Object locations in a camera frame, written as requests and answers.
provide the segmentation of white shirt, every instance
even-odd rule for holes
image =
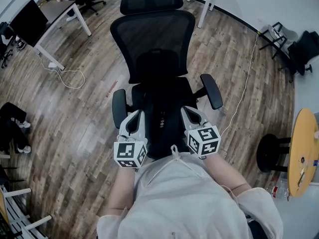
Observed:
[[[99,219],[99,239],[251,239],[246,215],[270,239],[283,237],[283,223],[262,188],[232,199],[197,157],[180,153],[139,169],[136,200],[121,216]]]

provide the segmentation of computer monitor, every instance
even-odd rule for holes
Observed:
[[[48,19],[34,0],[30,0],[15,14],[10,27],[27,44],[34,47],[46,29]]]

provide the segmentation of round wooden table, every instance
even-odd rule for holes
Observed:
[[[318,125],[314,114],[303,108],[296,119],[291,139],[288,165],[288,189],[293,197],[301,196],[313,179],[319,157]]]

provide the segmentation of white cable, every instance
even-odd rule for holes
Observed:
[[[42,64],[43,68],[44,68],[45,70],[48,70],[48,71],[51,71],[51,72],[56,72],[56,73],[58,74],[58,76],[60,77],[60,79],[61,79],[61,81],[62,81],[62,83],[63,83],[63,85],[64,85],[64,86],[66,86],[67,88],[70,88],[70,89],[74,89],[74,90],[77,90],[77,89],[80,89],[80,88],[82,88],[82,87],[83,87],[83,85],[84,85],[84,83],[85,83],[85,77],[84,77],[84,74],[83,74],[80,70],[68,70],[68,71],[64,71],[64,72],[62,72],[62,71],[61,71],[61,68],[59,68],[59,69],[60,69],[60,73],[66,73],[66,72],[80,72],[80,73],[82,74],[83,79],[84,79],[83,84],[82,84],[80,87],[78,87],[78,88],[74,88],[74,87],[68,86],[68,85],[66,85],[66,84],[64,83],[64,81],[62,80],[62,77],[61,77],[61,75],[58,73],[58,71],[56,71],[56,70],[54,70],[54,69],[48,69],[48,68],[45,68],[45,66],[44,66],[44,64],[43,64],[43,62],[42,62],[42,58],[41,58],[39,55],[38,55],[38,57],[39,57],[39,58],[40,58],[40,60],[41,60],[41,64]]]
[[[238,105],[237,105],[237,107],[236,107],[236,111],[235,111],[233,117],[231,117],[231,120],[230,120],[230,123],[229,123],[228,127],[225,128],[225,130],[223,131],[223,133],[222,133],[220,136],[222,136],[222,135],[225,133],[225,131],[228,130],[228,128],[230,127],[230,125],[231,125],[231,123],[232,123],[232,121],[233,121],[233,118],[235,117],[235,115],[236,115],[236,113],[237,113],[237,109],[238,109],[238,107],[239,107],[239,105],[240,105],[240,102],[243,100],[244,93],[245,93],[245,90],[246,90],[246,87],[247,87],[247,81],[248,81],[248,77],[249,77],[249,72],[250,72],[250,67],[251,67],[251,61],[253,60],[254,50],[255,50],[255,47],[256,47],[256,43],[257,43],[257,38],[258,38],[258,36],[259,36],[259,34],[256,35],[255,45],[254,45],[254,48],[253,48],[253,52],[251,53],[251,58],[250,58],[249,68],[248,68],[248,73],[247,73],[247,79],[246,79],[246,83],[245,83],[245,88],[244,88],[243,94],[241,95],[241,99],[240,99],[240,101],[239,101],[239,103],[238,103]]]

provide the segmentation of plastic bottle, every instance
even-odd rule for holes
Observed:
[[[266,189],[273,198],[287,199],[289,201],[290,194],[287,187],[287,182],[280,180],[277,185]]]

